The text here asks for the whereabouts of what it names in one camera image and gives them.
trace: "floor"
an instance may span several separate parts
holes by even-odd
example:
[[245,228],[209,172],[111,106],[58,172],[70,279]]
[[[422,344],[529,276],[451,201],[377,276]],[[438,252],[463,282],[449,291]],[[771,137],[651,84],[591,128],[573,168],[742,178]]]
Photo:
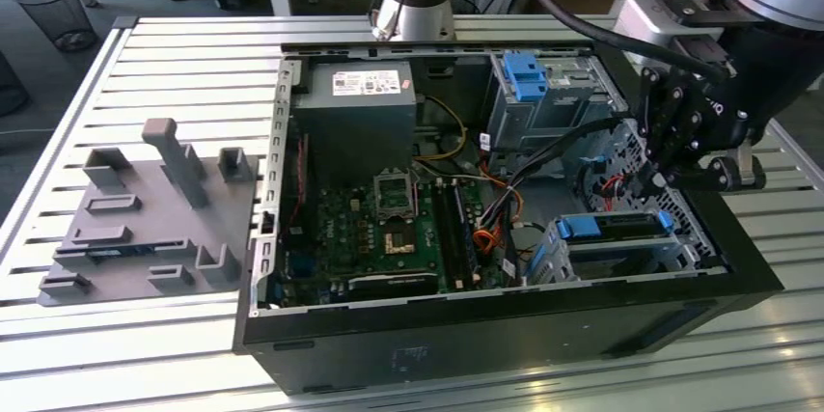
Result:
[[[254,10],[225,12],[213,0],[98,0],[99,6],[89,9],[89,18],[97,33],[103,37],[113,19],[122,15],[137,16],[221,16],[265,14]],[[318,7],[291,0],[294,11],[313,14]],[[351,0],[338,0],[337,5],[351,8]],[[13,0],[0,0],[0,51],[5,54],[27,90],[31,103],[14,114],[0,118],[0,221],[5,218],[17,193],[45,147],[50,133],[25,132],[5,134],[9,130],[50,129],[55,127],[65,107],[82,81],[93,61],[95,47],[74,53],[55,51],[35,25]],[[824,92],[803,96],[778,117],[811,159],[824,164]]]

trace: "sticker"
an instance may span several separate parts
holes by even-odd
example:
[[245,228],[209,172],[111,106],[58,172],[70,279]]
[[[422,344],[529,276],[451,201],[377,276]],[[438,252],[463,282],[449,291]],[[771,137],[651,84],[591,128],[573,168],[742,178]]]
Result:
[[345,71],[331,75],[333,96],[379,96],[399,94],[395,70]]
[[491,149],[491,147],[489,145],[491,143],[491,137],[489,136],[487,133],[481,132],[477,141],[479,142],[479,149],[481,150],[489,151]]
[[97,258],[99,256],[119,256],[122,255],[122,253],[117,250],[97,250],[89,251],[86,255],[89,255],[91,258]]
[[514,278],[514,264],[509,262],[509,260],[503,260],[501,262],[501,269],[507,274],[510,278]]

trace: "metal slotted table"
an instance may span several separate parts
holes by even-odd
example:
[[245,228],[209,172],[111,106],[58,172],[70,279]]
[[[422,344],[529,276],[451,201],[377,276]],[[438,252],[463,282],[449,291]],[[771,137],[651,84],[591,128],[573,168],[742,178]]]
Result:
[[[590,17],[610,26],[606,17]],[[575,39],[534,16],[462,17],[465,41]],[[755,147],[767,189],[726,196],[786,290],[659,352],[614,361],[286,397],[230,352],[234,292],[41,308],[37,285],[87,183],[91,147],[139,144],[146,118],[178,121],[201,156],[267,145],[279,44],[370,41],[361,18],[139,19],[111,30],[2,229],[3,411],[131,406],[151,411],[806,409],[824,405],[824,177],[773,123]]]

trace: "mesh trash can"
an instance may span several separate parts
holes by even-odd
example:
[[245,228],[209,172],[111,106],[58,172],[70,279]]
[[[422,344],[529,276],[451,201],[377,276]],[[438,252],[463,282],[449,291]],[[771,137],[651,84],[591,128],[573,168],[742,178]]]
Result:
[[14,74],[11,65],[0,53],[0,116],[17,110],[27,102],[27,92]]
[[97,41],[79,0],[15,0],[61,52],[75,52]]

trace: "blue plastic tab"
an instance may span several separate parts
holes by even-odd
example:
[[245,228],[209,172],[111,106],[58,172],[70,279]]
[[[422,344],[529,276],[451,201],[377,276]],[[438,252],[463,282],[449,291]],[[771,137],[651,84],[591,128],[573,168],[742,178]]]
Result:
[[517,101],[541,101],[547,90],[545,71],[531,53],[503,54],[503,74]]
[[557,234],[561,235],[561,238],[565,240],[571,236],[571,231],[569,230],[569,225],[566,221],[557,221]]
[[666,233],[673,233],[674,221],[671,220],[671,214],[669,214],[666,211],[658,211],[657,220],[659,221],[659,225],[663,227]]
[[526,268],[526,272],[523,272],[523,275],[529,275],[531,271],[535,270],[535,267],[542,261],[542,255],[545,255],[545,246],[541,245],[541,248],[538,248],[538,251],[535,251],[535,255],[529,261],[529,267]]
[[557,230],[561,226],[567,230],[570,237],[579,236],[599,236],[601,228],[597,227],[597,222],[591,216],[573,216],[561,219]]

